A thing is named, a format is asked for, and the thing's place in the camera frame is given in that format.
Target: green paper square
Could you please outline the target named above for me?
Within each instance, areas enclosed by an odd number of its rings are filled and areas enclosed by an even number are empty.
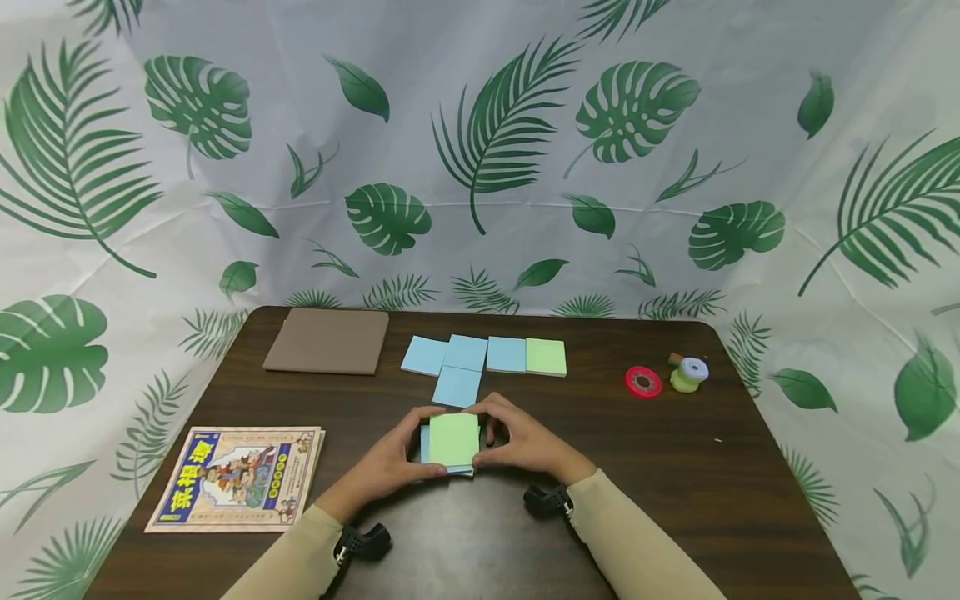
[[[430,460],[445,467],[469,465],[480,451],[476,415],[451,413],[430,418]]]
[[[527,372],[566,376],[566,349],[562,340],[527,338]]]

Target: sleeve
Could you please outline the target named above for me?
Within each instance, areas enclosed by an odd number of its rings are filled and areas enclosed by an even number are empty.
[[[567,488],[570,523],[620,600],[724,600],[723,593],[602,470]]]
[[[221,600],[317,600],[340,566],[333,549],[344,526],[311,506]]]

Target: book cover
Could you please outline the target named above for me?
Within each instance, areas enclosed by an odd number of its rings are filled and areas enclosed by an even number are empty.
[[[191,427],[145,533],[286,531],[303,513],[321,427]]]

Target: table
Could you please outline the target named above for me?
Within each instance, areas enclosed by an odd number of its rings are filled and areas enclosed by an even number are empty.
[[[311,499],[332,484],[436,380],[402,372],[413,335],[562,339],[566,378],[484,372],[498,391],[583,451],[700,565],[729,600],[856,600],[846,571],[804,500],[717,334],[686,322],[391,313],[376,376],[265,372],[289,311],[254,311],[133,511],[86,600],[216,599],[270,546],[271,534],[144,535],[191,425],[321,425],[327,430]],[[698,393],[641,400],[624,388],[635,364],[666,381],[669,352],[700,356]],[[369,507],[394,547],[353,561],[326,597],[614,598],[560,516],[530,517],[522,471],[483,471],[408,488]]]

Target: backdrop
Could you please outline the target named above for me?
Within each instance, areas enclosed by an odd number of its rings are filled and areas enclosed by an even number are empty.
[[[83,596],[288,303],[706,321],[863,596],[950,597],[953,5],[7,0],[0,589]]]

